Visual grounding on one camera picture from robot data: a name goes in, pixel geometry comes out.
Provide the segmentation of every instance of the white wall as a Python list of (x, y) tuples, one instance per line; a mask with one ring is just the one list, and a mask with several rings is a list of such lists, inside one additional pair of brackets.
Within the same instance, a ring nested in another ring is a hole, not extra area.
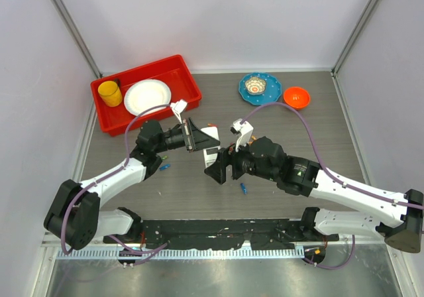
[(29, 296), (42, 222), (72, 175), (91, 70), (50, 0), (0, 0), (0, 287)]
[(368, 0), (64, 0), (102, 72), (331, 68)]
[(424, 192), (423, 36), (424, 0), (382, 0), (339, 75), (372, 183), (398, 192)]

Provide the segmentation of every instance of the plate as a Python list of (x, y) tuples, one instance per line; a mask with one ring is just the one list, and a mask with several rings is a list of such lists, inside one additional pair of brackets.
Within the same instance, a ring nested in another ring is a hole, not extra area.
[[(246, 89), (246, 82), (248, 82), (251, 78), (261, 78), (266, 81), (264, 92), (260, 94), (251, 94), (248, 92)], [(238, 92), (240, 93), (241, 97), (254, 106), (260, 106), (264, 105), (265, 103), (278, 101), (283, 92), (283, 86), (281, 83), (274, 76), (267, 73), (247, 74), (238, 84)]]
[[(128, 89), (125, 94), (124, 105), (129, 113), (134, 116), (140, 115), (146, 109), (157, 105), (170, 103), (171, 91), (170, 88), (160, 80), (142, 80), (135, 83)], [(155, 113), (165, 107), (156, 108), (149, 111)]]

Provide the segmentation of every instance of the yellow cup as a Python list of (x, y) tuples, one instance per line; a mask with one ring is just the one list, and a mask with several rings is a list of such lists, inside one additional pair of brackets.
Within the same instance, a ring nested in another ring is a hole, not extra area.
[(109, 107), (116, 107), (122, 103), (122, 94), (116, 82), (108, 80), (100, 84), (97, 88), (100, 97)]

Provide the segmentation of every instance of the gray wooden tabletop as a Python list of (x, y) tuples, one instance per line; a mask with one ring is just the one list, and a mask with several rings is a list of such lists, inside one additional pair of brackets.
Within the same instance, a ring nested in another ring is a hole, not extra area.
[[(300, 86), (309, 91), (311, 103), (301, 114), (313, 131), (326, 165), (339, 174), (363, 181), (330, 73), (286, 72), (273, 75), (281, 81), (283, 89)], [(222, 146), (235, 141), (235, 136), (229, 131), (233, 121), (243, 118), (254, 108), (238, 92), (238, 83), (243, 76), (194, 75), (203, 99), (198, 108), (184, 113), (184, 117), (192, 117), (198, 127), (206, 127), (207, 123), (218, 125)], [(281, 144), (290, 155), (316, 160), (302, 123), (290, 111), (281, 107), (265, 108), (249, 122), (256, 137), (267, 136)], [(176, 123), (175, 117), (161, 121), (163, 129)], [(138, 130), (129, 134), (131, 148), (137, 134)], [(83, 179), (94, 177), (125, 158), (123, 137), (110, 137), (102, 133), (96, 124)], [(165, 154), (168, 159), (164, 164), (171, 164), (169, 169), (157, 171), (146, 181), (121, 192), (103, 209), (123, 206), (144, 219), (301, 217), (307, 206), (345, 209), (324, 200), (291, 196), (277, 189), (273, 182), (248, 175), (237, 181), (231, 180), (228, 175), (226, 184), (221, 186), (203, 173), (202, 152), (189, 154), (185, 149), (179, 149)], [(247, 195), (240, 188), (241, 182), (248, 190)]]

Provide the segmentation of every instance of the blue marker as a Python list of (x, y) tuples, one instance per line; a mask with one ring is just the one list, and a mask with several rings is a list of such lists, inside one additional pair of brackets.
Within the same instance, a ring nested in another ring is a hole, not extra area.
[(241, 186), (241, 190), (243, 190), (243, 193), (244, 193), (244, 194), (247, 194), (247, 189), (246, 189), (246, 187), (244, 186), (244, 183), (240, 183), (240, 186)]
[(160, 171), (163, 171), (163, 170), (165, 170), (165, 169), (168, 169), (170, 166), (171, 166), (170, 164), (165, 164), (164, 166), (161, 166), (161, 167), (159, 168), (159, 170), (160, 170)]

